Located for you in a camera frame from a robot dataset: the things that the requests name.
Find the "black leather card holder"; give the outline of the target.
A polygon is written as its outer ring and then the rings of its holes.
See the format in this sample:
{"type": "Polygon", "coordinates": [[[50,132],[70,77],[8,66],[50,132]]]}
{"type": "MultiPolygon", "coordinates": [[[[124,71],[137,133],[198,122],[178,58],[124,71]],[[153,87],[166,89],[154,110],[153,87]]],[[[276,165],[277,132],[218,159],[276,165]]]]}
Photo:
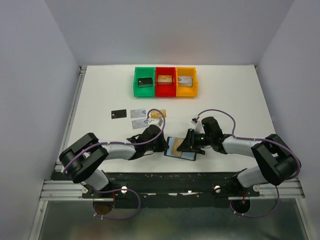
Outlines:
{"type": "Polygon", "coordinates": [[[166,157],[171,157],[171,158],[178,158],[178,159],[183,159],[183,160],[195,161],[196,160],[196,156],[197,156],[197,154],[195,152],[182,152],[181,157],[177,157],[177,156],[174,156],[174,155],[171,154],[173,140],[175,138],[179,138],[179,137],[169,136],[167,138],[166,142],[168,143],[169,148],[164,152],[164,155],[166,157]]]}

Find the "silver VIP credit card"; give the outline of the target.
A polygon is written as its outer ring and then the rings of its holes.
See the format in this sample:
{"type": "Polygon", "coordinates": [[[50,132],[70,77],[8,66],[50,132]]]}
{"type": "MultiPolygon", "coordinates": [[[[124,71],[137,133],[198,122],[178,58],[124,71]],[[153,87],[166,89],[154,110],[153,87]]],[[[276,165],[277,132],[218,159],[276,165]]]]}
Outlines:
{"type": "Polygon", "coordinates": [[[145,109],[132,109],[130,111],[130,118],[144,118],[146,117],[146,110],[145,109]]]}

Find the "grey credit card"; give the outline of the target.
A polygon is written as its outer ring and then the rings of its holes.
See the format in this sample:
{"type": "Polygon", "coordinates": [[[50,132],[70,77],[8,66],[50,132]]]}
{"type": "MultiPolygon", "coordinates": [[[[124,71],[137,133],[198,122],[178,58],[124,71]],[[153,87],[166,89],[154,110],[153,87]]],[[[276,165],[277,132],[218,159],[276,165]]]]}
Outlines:
{"type": "Polygon", "coordinates": [[[127,117],[127,110],[126,109],[118,109],[111,111],[111,119],[121,119],[127,117]]]}

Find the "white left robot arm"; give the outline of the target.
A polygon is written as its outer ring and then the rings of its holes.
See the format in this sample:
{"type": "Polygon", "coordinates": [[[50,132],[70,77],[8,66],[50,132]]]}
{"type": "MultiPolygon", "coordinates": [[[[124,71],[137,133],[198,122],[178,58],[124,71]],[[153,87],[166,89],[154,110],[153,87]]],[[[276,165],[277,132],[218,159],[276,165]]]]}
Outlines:
{"type": "Polygon", "coordinates": [[[94,133],[89,132],[63,150],[59,160],[64,167],[63,173],[73,183],[84,182],[104,198],[110,194],[111,185],[106,173],[98,169],[103,161],[135,160],[147,152],[161,153],[168,148],[163,131],[156,125],[149,125],[141,134],[124,141],[99,141],[94,133]]]}

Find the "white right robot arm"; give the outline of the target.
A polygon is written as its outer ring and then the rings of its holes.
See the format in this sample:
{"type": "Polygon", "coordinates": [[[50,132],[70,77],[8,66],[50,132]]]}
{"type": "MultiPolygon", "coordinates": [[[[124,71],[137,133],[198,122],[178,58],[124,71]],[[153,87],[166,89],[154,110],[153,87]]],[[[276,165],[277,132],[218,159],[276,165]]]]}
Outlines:
{"type": "Polygon", "coordinates": [[[230,134],[224,134],[218,121],[212,117],[202,119],[204,130],[200,133],[189,129],[182,143],[177,147],[179,152],[194,152],[205,154],[204,147],[220,154],[237,154],[252,157],[257,166],[246,168],[237,173],[230,183],[230,191],[241,196],[249,187],[260,184],[280,185],[297,173],[301,164],[289,153],[289,149],[276,134],[271,134],[261,140],[237,139],[230,134]]]}

